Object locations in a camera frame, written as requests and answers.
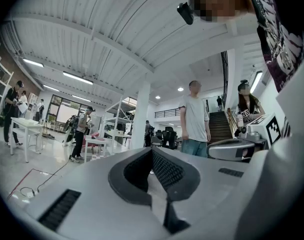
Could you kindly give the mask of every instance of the woman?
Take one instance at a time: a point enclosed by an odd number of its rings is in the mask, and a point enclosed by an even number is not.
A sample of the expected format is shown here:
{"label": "woman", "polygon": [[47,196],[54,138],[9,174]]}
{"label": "woman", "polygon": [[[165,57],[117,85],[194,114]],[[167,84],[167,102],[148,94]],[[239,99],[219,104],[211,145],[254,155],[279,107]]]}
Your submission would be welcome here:
{"label": "woman", "polygon": [[238,105],[236,113],[243,113],[243,122],[248,124],[254,119],[264,115],[264,109],[256,97],[250,93],[250,87],[247,80],[242,80],[241,84],[237,87],[238,90]]}

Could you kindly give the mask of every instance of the black t-shirt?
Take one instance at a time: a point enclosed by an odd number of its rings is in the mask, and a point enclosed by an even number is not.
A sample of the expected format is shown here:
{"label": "black t-shirt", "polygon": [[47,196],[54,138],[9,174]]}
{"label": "black t-shirt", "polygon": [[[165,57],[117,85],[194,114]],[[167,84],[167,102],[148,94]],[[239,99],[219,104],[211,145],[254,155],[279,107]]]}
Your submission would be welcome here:
{"label": "black t-shirt", "polygon": [[220,106],[220,105],[222,105],[222,99],[221,98],[217,98],[217,104]]}
{"label": "black t-shirt", "polygon": [[[7,92],[6,98],[13,101],[14,99],[18,100],[18,91],[15,90],[15,88],[10,88]],[[6,103],[5,105],[5,113],[6,114],[14,114],[16,107],[12,104]]]}

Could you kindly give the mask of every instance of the black pants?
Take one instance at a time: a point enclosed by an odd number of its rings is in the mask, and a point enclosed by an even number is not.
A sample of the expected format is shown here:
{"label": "black pants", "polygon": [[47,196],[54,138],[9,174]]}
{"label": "black pants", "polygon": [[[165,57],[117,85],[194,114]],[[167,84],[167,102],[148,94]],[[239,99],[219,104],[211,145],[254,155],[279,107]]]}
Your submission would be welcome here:
{"label": "black pants", "polygon": [[[9,113],[5,116],[5,120],[4,120],[4,139],[5,139],[5,142],[9,142],[8,133],[9,133],[10,127],[11,127],[12,117],[14,117],[14,115],[9,114]],[[14,139],[15,139],[15,143],[18,143],[19,141],[17,139],[16,132],[13,132],[13,136],[14,136]]]}
{"label": "black pants", "polygon": [[151,136],[150,135],[146,135],[145,136],[145,146],[146,147],[150,147],[151,146]]}
{"label": "black pants", "polygon": [[80,156],[81,155],[84,133],[77,130],[75,132],[75,137],[74,138],[76,140],[76,146],[74,147],[72,157],[75,158],[75,156]]}

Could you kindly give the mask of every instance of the sneaker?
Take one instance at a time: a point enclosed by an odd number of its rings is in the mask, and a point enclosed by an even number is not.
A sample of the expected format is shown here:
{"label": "sneaker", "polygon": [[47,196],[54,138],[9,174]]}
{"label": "sneaker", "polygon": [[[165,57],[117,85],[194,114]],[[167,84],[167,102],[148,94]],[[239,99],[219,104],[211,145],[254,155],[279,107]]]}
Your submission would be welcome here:
{"label": "sneaker", "polygon": [[74,157],[72,157],[72,156],[70,157],[70,160],[71,160],[73,163],[79,163],[79,161],[77,161],[76,158],[74,158]]}
{"label": "sneaker", "polygon": [[84,160],[84,158],[82,156],[80,156],[80,155],[76,156],[76,158],[79,159],[79,160]]}

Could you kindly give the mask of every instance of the handrail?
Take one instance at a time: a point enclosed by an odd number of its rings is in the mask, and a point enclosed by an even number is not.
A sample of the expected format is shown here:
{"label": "handrail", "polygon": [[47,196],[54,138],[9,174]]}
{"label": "handrail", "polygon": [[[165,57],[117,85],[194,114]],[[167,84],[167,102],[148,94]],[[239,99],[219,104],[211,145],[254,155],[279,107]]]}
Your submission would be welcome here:
{"label": "handrail", "polygon": [[228,124],[230,126],[232,135],[234,135],[235,131],[237,130],[237,123],[234,116],[232,115],[230,108],[227,109],[227,116],[228,116]]}
{"label": "handrail", "polygon": [[223,65],[223,77],[224,77],[224,91],[223,91],[223,106],[225,107],[226,96],[227,96],[227,86],[228,86],[228,60],[227,52],[221,52],[222,65]]}
{"label": "handrail", "polygon": [[180,115],[179,108],[155,112],[155,118],[175,117],[175,116],[179,116],[179,115]]}

